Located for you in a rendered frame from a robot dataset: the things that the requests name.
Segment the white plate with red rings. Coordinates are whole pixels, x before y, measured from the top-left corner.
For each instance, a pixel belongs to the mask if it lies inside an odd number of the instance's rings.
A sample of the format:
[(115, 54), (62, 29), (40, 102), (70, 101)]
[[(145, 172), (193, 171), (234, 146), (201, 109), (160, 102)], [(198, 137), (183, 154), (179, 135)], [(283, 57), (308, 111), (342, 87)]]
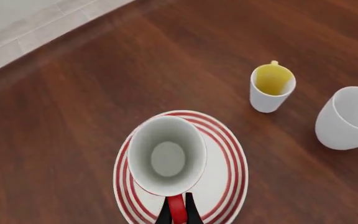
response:
[[(190, 189), (204, 224), (231, 224), (246, 199), (249, 171), (243, 148), (236, 136), (218, 119), (191, 110), (162, 113), (195, 125), (207, 147), (208, 161), (203, 176)], [(127, 136), (116, 157), (112, 187), (117, 206), (128, 224), (154, 224), (163, 197), (152, 195), (134, 182), (127, 165)]]

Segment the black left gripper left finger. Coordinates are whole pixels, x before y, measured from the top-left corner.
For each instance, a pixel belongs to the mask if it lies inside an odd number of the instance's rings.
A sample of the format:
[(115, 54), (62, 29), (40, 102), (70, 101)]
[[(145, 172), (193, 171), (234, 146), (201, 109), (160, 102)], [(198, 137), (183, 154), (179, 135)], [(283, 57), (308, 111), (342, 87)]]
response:
[(165, 197), (161, 211), (155, 221), (155, 224), (171, 224), (171, 214), (168, 204), (168, 198)]

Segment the plain white mug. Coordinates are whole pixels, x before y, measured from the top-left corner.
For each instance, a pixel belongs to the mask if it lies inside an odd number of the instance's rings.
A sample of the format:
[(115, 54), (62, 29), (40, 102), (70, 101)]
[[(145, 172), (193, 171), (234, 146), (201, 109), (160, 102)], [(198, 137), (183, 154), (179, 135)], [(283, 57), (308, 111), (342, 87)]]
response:
[(358, 86), (344, 87), (326, 102), (315, 124), (318, 141), (330, 149), (358, 147)]

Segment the white mug with yellow inside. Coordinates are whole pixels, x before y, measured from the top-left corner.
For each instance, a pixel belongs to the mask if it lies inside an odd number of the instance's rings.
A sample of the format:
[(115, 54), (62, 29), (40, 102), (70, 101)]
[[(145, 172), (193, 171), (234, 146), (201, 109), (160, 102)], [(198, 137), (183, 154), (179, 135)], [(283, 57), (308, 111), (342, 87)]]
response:
[(276, 111), (296, 87), (294, 74), (278, 61), (257, 67), (250, 76), (250, 104), (261, 113)]

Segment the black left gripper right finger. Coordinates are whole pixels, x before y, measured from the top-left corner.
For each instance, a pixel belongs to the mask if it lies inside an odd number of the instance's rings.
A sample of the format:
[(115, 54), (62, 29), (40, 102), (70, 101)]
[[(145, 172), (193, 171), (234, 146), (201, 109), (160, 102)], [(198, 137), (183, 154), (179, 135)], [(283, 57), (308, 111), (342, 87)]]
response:
[(203, 221), (197, 211), (195, 201), (193, 199), (193, 194), (191, 192), (187, 192), (185, 198), (186, 212), (188, 215), (188, 220), (186, 224), (203, 224)]

